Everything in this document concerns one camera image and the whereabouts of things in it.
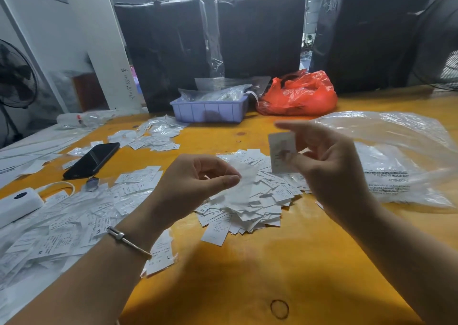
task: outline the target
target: black smartphone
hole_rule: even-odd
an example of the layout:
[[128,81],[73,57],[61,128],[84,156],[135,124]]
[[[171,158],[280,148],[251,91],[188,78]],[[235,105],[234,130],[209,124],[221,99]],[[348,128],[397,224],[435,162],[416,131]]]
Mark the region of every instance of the black smartphone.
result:
[[119,143],[96,145],[64,173],[64,179],[92,177],[118,151],[119,146]]

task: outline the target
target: wooden table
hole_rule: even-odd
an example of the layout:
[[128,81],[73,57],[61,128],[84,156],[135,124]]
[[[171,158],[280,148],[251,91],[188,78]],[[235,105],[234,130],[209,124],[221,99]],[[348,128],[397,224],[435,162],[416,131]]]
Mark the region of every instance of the wooden table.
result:
[[[340,98],[338,110],[427,115],[438,119],[458,140],[458,97],[431,95],[427,87]],[[112,120],[68,150],[90,141],[106,142],[108,135],[148,118],[144,114]],[[181,143],[179,150],[158,153],[122,148],[99,177],[112,183],[120,173],[148,165],[165,169],[181,153],[260,148],[268,154],[266,135],[276,131],[272,123],[277,119],[249,113],[239,125],[191,126],[175,137]],[[63,156],[41,172],[14,181],[0,190],[0,196],[59,180],[61,165],[68,160]],[[84,182],[74,184],[79,187]],[[452,193],[449,198],[458,203],[458,195]],[[283,211],[281,228],[229,234],[222,247],[200,241],[205,229],[195,214],[177,222],[172,226],[176,263],[138,284],[121,324],[420,324],[358,245],[314,200],[313,195],[304,195]],[[457,214],[419,205],[386,207],[458,248]]]

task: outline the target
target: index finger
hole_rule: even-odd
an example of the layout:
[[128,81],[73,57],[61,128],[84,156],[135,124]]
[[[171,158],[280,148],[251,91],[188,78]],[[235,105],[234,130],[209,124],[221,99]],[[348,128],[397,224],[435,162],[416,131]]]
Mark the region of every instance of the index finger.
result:
[[217,177],[236,175],[242,178],[240,173],[235,168],[229,165],[226,161],[221,160],[219,157],[213,155],[195,155],[194,166],[198,173],[211,172]]
[[304,120],[279,120],[275,122],[279,129],[290,130],[296,133],[301,144],[306,147],[318,147],[323,144],[332,145],[338,139],[338,134],[321,124]]

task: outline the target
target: plastic bin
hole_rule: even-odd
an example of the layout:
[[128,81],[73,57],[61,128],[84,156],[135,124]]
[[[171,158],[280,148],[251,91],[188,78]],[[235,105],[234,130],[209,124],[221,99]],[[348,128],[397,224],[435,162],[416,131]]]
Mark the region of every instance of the plastic bin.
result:
[[248,110],[248,96],[236,102],[189,102],[180,97],[170,105],[183,123],[240,123]]

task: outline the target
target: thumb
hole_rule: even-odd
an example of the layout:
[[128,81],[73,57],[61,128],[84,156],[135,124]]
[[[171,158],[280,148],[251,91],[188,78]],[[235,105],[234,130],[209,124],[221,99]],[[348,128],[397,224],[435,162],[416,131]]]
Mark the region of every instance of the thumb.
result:
[[300,153],[291,153],[286,151],[283,154],[283,160],[294,169],[298,170],[300,173],[307,173],[314,166],[318,166],[320,163],[318,160],[312,159],[308,156],[305,156]]
[[240,177],[231,175],[231,176],[221,176],[212,179],[203,180],[202,183],[205,186],[205,191],[208,196],[211,197],[217,193],[232,188],[240,182]]

